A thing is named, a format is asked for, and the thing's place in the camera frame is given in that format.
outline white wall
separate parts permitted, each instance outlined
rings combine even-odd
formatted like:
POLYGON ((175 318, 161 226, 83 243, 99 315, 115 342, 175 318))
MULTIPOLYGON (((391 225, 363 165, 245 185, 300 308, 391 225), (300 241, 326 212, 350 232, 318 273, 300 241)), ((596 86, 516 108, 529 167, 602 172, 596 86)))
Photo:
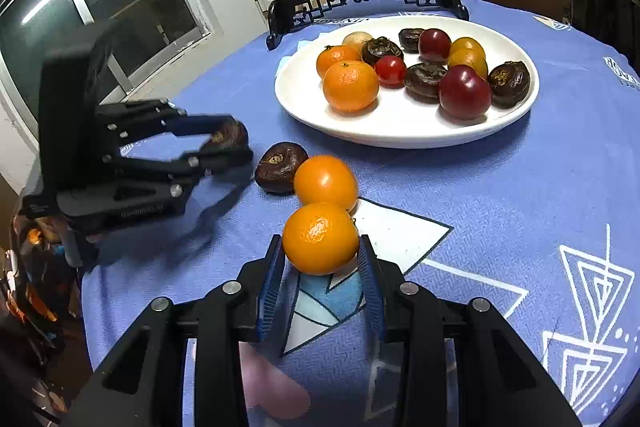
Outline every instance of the white wall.
MULTIPOLYGON (((204 71, 267 29, 254 0, 200 1, 212 22, 213 34, 203 45, 194 46, 194 49, 185 51, 180 60, 167 65, 166 74, 161 69, 145 84, 146 90, 153 96, 173 96, 204 71), (181 63, 188 64, 188 67, 180 70, 181 63)), ((1 84, 0 102, 0 173, 19 192, 28 177, 37 144, 1 84)))

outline plate rim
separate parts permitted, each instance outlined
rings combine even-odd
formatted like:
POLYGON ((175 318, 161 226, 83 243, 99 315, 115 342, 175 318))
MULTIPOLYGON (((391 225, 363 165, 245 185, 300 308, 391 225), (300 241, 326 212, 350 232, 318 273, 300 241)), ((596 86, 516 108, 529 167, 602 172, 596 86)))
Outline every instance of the plate rim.
MULTIPOLYGON (((363 24, 367 24, 370 23, 372 21, 375 20, 407 20, 408 18, 411 18, 412 20, 415 19, 415 15, 391 15, 391 16, 387 16, 387 17, 375 17, 375 18, 371 18, 369 20, 366 21, 360 21, 357 22, 355 24, 350 24, 348 25, 349 27, 356 27, 359 25, 363 25, 363 24)), ((535 101, 538 98, 538 93, 540 92, 540 76, 538 74, 538 68, 535 65, 535 62, 533 61, 533 59, 529 56, 529 54, 527 54, 526 51, 524 51, 522 49, 522 47, 517 43, 514 42, 513 39, 510 39, 509 37, 507 37, 506 35, 492 29, 489 28, 487 26, 483 26, 481 24, 475 23, 475 22, 471 22, 471 21, 463 21, 460 19, 457 19, 455 17, 447 17, 447 16, 442 16, 442 15, 429 15, 429 16, 425 16, 427 17, 429 20, 431 19, 436 19, 436 20, 443 20, 443 19, 454 19, 457 20, 461 23, 465 23, 465 24, 471 24, 474 26, 478 26, 480 28, 482 28, 483 30, 488 30, 492 33, 495 33, 499 36, 501 36, 502 38, 507 39, 509 42, 511 42, 511 44, 513 44, 514 46, 516 46, 516 48, 518 48, 525 57, 527 57, 531 63, 532 66, 532 71, 530 71, 530 76, 531 76, 531 84, 532 84, 532 91, 528 94, 527 96, 527 101, 526 103, 523 103, 520 107, 516 108, 515 110, 505 114, 504 116, 497 118, 496 120, 490 120, 490 121, 485 121, 482 123, 478 123, 478 124, 473 124, 473 125, 469 125, 469 126, 463 126, 463 127, 456 127, 456 128, 451 128, 450 131, 447 134, 410 134, 410 135, 405 135, 404 137, 394 137, 391 135, 380 135, 380 134, 371 134, 371 133, 364 133, 364 132, 359 132, 359 131, 341 131, 341 130, 335 130, 331 127, 325 126, 323 124, 317 124, 317 123, 311 123, 308 120, 305 120, 304 118, 301 118, 295 114, 292 113, 292 110, 290 109, 290 107, 288 107, 287 103, 284 102, 284 96, 281 96, 281 92, 282 92, 282 77, 284 75, 284 73, 287 71, 287 68, 290 67, 290 63, 291 63, 291 59, 298 53, 302 53, 305 51, 305 49, 307 48, 307 46, 305 46, 304 48, 300 49, 300 50, 296 50, 295 53, 293 53, 293 55, 289 55, 289 60, 284 64, 284 66, 282 67, 282 69, 277 73, 276 75, 276 79, 275 79, 275 83, 274 83, 274 92, 276 95, 276 99, 278 100, 278 103, 280 104, 280 106, 282 106, 282 108, 287 112, 287 114, 289 116, 291 116, 292 118, 294 118, 295 120, 301 121, 302 123, 308 125, 309 127, 313 127, 314 129, 318 129, 322 132, 325 132, 327 134, 331 133, 331 136, 335 136, 335 133, 341 133, 344 137, 342 139, 345 140, 349 140, 350 136, 353 137, 357 137, 357 138, 369 138, 369 139, 376 139, 376 140, 380 140, 380 141, 388 141, 390 144, 392 144, 393 142, 406 142, 408 140, 420 140, 421 142, 424 143, 436 143, 436 142, 442 142, 442 141, 446 141, 447 139, 460 139, 463 137, 469 137, 471 138, 471 140, 468 141, 473 141, 473 137, 474 135, 478 134, 481 136, 478 136, 478 139, 481 139, 484 136, 488 136, 488 134, 492 134, 493 132, 497 132, 500 129, 503 129, 509 125, 511 125, 512 123, 514 123, 515 121, 519 120, 520 118, 522 118, 525 114, 527 114, 527 112, 531 109, 531 106, 535 103, 535 101)), ((336 31, 339 31, 341 29, 344 29, 344 26, 341 26, 339 28, 336 28, 335 30, 332 30, 330 32, 322 32, 322 35, 318 35, 315 39, 313 39, 310 42, 314 42, 316 40, 318 40, 320 37, 325 38, 327 35, 330 35, 336 31)))

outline tablecloth pattern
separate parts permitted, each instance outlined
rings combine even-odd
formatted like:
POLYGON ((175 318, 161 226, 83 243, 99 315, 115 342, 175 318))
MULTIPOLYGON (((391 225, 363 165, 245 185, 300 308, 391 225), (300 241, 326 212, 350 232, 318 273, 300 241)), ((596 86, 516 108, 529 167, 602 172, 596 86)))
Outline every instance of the tablecloth pattern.
MULTIPOLYGON (((438 297, 488 297, 583 424, 597 425, 640 366, 640 82, 625 57, 574 28, 481 0, 463 3, 471 21, 519 44, 540 74, 530 113, 493 136, 441 149, 373 148, 324 135, 280 107, 273 83, 281 61, 336 24, 419 10, 389 0, 335 9, 333 16, 351 19, 321 20, 272 52, 261 36, 173 102, 190 114, 241 120, 254 165, 281 140, 343 158, 363 198, 356 223, 378 254, 396 256, 408 280, 438 297)), ((429 27, 429 13, 416 12, 415 26, 429 27)), ((155 137, 127 154, 171 158, 202 141, 155 137)), ((297 207, 295 197, 266 194, 240 172, 203 180, 182 217, 111 233, 82 281, 92 365, 156 296, 201 298, 263 256, 297 207)), ((252 427, 391 425, 400 350, 380 347, 369 333, 359 276, 307 277, 287 266, 281 296, 264 345, 241 346, 252 427)), ((185 425, 193 423, 191 347, 185 425)), ((425 397, 426 417, 428 405, 425 397)))

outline plate of fruit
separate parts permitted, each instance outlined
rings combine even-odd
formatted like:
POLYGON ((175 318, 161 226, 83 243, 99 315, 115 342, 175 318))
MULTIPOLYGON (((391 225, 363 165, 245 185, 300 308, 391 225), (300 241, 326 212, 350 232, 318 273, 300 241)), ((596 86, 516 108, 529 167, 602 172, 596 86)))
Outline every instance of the plate of fruit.
POLYGON ((523 117, 539 88, 533 61, 511 39, 442 16, 371 19, 322 34, 275 83, 293 118, 348 141, 402 149, 489 136, 523 117))

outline white plate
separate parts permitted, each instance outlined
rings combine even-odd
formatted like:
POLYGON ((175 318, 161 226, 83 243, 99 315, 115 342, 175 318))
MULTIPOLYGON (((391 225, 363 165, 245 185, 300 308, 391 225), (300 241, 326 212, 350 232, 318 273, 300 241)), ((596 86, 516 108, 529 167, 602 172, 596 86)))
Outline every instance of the white plate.
MULTIPOLYGON (((417 54, 404 54, 407 67, 418 63, 417 54)), ((538 96, 540 80, 533 61, 519 45, 484 26, 441 16, 394 16, 371 19, 321 35, 296 52, 276 77, 276 97, 280 105, 297 120, 332 136, 348 141, 396 149, 423 149, 457 145, 489 136, 522 117, 538 96), (341 44, 349 33, 364 31, 374 37, 387 37, 399 44, 403 28, 439 28, 451 40, 473 37, 482 44, 491 71, 507 60, 521 60, 531 76, 527 96, 509 109, 489 108, 472 121, 454 121, 437 103, 419 102, 405 89, 380 87, 377 106, 354 116, 334 112, 322 93, 316 73, 316 58, 325 46, 341 44)))

